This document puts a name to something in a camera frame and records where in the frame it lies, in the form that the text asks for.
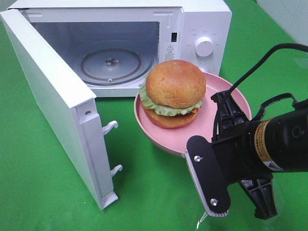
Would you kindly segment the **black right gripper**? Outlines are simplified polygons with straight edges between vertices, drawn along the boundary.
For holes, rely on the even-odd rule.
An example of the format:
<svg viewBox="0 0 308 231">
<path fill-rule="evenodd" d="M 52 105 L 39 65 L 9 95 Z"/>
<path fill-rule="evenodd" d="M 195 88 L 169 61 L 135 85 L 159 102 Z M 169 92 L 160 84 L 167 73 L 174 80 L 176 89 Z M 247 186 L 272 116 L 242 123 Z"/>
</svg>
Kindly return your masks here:
<svg viewBox="0 0 308 231">
<path fill-rule="evenodd" d="M 254 139 L 257 127 L 268 121 L 249 121 L 230 95 L 220 111 L 217 131 L 211 139 L 211 183 L 226 188 L 239 182 L 255 205 L 255 217 L 276 216 L 272 173 L 259 158 Z"/>
</svg>

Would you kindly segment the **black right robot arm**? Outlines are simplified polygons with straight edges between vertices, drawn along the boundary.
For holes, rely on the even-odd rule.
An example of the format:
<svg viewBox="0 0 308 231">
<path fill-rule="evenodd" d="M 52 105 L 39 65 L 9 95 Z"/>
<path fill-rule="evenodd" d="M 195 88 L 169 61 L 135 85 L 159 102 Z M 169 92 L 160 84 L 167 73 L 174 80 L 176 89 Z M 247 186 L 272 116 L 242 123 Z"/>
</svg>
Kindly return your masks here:
<svg viewBox="0 0 308 231">
<path fill-rule="evenodd" d="M 293 100 L 293 111 L 263 119 L 269 105 L 288 98 L 293 99 L 293 94 L 280 94 L 263 102 L 249 120 L 225 91 L 211 97 L 221 110 L 212 137 L 221 171 L 227 184 L 240 184 L 259 219 L 277 215 L 273 173 L 308 169 L 308 102 Z"/>
</svg>

